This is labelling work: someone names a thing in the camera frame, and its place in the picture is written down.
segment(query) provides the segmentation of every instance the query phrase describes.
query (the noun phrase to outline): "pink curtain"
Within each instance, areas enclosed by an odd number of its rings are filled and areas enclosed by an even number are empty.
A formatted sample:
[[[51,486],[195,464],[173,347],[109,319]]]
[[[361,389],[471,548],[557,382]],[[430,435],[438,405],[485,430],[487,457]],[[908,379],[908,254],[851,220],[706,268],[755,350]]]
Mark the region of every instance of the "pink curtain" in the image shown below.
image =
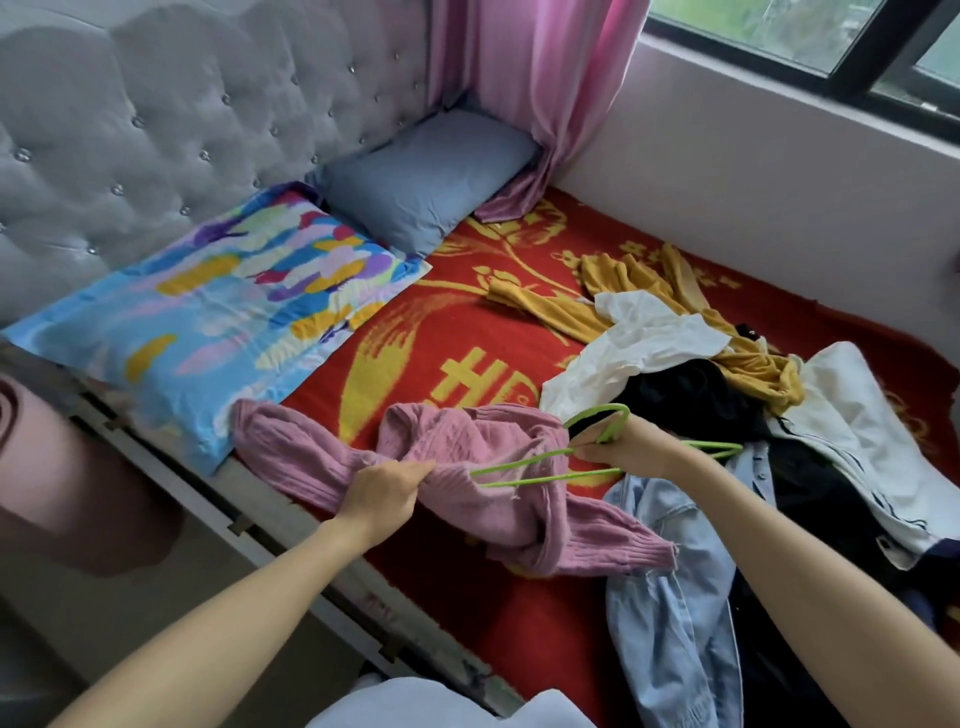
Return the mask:
[[[537,169],[477,209],[480,220],[529,212],[600,126],[649,8],[650,0],[433,0],[431,105],[470,89],[543,147]]]

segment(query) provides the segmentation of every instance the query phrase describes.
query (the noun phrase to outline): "clothes hanger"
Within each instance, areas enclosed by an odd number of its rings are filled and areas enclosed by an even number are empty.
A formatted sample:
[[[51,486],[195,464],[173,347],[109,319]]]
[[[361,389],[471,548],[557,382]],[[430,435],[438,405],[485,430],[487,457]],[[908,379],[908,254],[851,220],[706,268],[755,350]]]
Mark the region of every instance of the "clothes hanger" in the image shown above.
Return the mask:
[[[611,442],[616,440],[620,436],[620,432],[623,431],[624,426],[627,424],[627,421],[630,419],[630,407],[626,404],[601,404],[597,407],[591,407],[590,409],[585,409],[578,415],[574,415],[572,418],[567,420],[564,423],[564,427],[570,428],[573,425],[576,425],[578,422],[587,417],[592,417],[593,415],[598,415],[601,412],[617,412],[619,417],[612,418],[611,422],[600,433],[600,437],[597,438],[596,442],[598,445],[603,445],[604,443]],[[743,450],[742,445],[736,443],[713,443],[706,440],[681,440],[682,443],[685,443],[692,448],[703,450],[704,452],[710,449],[717,449],[717,452],[710,453],[710,457],[715,460],[720,458],[729,457],[730,455],[736,455],[738,452]],[[520,468],[524,465],[533,465],[534,463],[539,463],[541,460],[545,460],[548,457],[554,457],[555,455],[569,455],[573,453],[573,448],[563,448],[550,450],[549,452],[543,452],[540,455],[535,455],[534,457],[528,457],[525,460],[517,460],[512,463],[502,463],[500,465],[492,465],[488,468],[481,468],[479,470],[471,471],[470,476],[475,477],[477,475],[486,475],[489,473],[496,473],[498,471],[505,471],[511,468]],[[521,485],[535,485],[537,483],[549,483],[551,480],[572,480],[578,477],[587,477],[589,475],[622,475],[623,471],[619,468],[604,468],[601,470],[595,471],[582,471],[582,472],[571,472],[564,475],[545,475],[543,477],[527,477],[520,480],[504,480],[496,483],[477,483],[481,488],[515,488]]]

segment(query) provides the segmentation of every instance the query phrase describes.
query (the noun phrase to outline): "person's left hand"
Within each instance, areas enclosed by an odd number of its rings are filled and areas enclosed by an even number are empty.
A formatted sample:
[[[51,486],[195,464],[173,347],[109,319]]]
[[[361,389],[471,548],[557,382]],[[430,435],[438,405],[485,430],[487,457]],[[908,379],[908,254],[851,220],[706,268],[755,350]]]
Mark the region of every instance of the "person's left hand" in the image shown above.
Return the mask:
[[[334,521],[349,523],[364,550],[383,543],[410,520],[420,482],[436,465],[389,460],[364,468],[353,477]]]

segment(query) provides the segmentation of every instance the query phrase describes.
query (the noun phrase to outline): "red bedspread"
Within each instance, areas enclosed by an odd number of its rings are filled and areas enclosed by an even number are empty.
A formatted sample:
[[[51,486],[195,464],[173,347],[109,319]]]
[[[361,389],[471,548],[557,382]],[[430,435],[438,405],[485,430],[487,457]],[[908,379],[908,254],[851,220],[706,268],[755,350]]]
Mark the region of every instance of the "red bedspread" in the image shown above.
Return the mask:
[[[384,409],[536,405],[540,385],[582,345],[489,303],[493,278],[577,297],[580,255],[631,253],[656,265],[660,241],[548,190],[523,220],[461,224],[430,257],[433,271],[363,326],[285,404],[358,448],[372,448]],[[710,303],[780,352],[808,358],[838,340],[866,355],[924,453],[954,482],[960,454],[948,418],[958,373],[940,356],[881,327],[689,256]],[[610,483],[570,486],[603,496]],[[481,546],[418,509],[369,560],[521,695],[559,688],[601,728],[636,725],[636,708],[607,632],[604,580],[530,579],[487,561]]]

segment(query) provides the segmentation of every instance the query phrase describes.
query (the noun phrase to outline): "window frame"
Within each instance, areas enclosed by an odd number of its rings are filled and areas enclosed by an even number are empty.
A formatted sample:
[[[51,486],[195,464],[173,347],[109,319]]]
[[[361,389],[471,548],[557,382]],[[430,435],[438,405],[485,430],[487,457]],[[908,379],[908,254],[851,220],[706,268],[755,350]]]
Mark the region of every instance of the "window frame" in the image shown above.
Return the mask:
[[[960,85],[916,66],[960,15],[960,0],[884,0],[828,73],[650,14],[643,32],[808,93],[867,111],[905,127],[960,144],[960,118],[873,93],[889,81],[960,117]]]

